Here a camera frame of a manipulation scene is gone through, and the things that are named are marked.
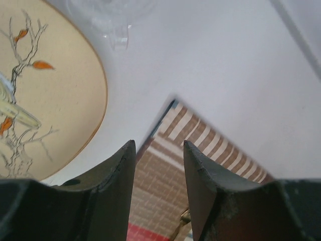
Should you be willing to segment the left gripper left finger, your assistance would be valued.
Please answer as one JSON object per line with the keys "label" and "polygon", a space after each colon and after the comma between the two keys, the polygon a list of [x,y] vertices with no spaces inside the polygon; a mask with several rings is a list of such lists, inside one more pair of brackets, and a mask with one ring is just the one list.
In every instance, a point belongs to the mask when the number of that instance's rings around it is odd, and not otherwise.
{"label": "left gripper left finger", "polygon": [[60,186],[1,180],[1,240],[126,240],[136,147]]}

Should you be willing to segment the dark handled fork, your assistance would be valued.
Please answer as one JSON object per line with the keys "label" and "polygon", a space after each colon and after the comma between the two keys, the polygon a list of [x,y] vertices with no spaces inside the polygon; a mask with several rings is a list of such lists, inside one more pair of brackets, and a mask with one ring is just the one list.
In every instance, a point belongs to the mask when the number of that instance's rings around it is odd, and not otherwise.
{"label": "dark handled fork", "polygon": [[173,234],[170,236],[170,241],[174,241],[178,236],[178,234],[180,233],[181,229],[190,222],[191,222],[190,210],[187,209],[181,214],[179,225],[177,226]]}

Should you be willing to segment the patchwork striped placemat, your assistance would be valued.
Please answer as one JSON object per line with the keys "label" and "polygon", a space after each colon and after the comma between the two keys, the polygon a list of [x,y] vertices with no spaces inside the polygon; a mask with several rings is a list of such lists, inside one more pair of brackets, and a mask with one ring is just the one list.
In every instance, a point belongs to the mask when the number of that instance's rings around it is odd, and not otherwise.
{"label": "patchwork striped placemat", "polygon": [[[137,152],[128,240],[170,240],[188,209],[184,141],[233,173],[257,183],[271,175],[194,111],[175,99]],[[185,225],[175,240],[192,240]]]}

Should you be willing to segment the clear glass cup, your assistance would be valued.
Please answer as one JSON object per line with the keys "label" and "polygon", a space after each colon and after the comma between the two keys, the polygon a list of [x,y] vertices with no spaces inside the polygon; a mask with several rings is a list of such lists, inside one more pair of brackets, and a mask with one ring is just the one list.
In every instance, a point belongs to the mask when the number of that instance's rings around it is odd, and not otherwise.
{"label": "clear glass cup", "polygon": [[107,39],[112,50],[126,50],[129,29],[150,14],[157,1],[67,1],[71,17]]}

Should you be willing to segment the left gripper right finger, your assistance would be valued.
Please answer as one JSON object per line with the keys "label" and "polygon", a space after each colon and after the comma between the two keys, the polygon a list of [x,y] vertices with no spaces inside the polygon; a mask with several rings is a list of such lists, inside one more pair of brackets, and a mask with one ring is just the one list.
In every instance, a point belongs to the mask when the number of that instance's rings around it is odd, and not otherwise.
{"label": "left gripper right finger", "polygon": [[194,240],[320,240],[320,179],[247,180],[184,142]]}

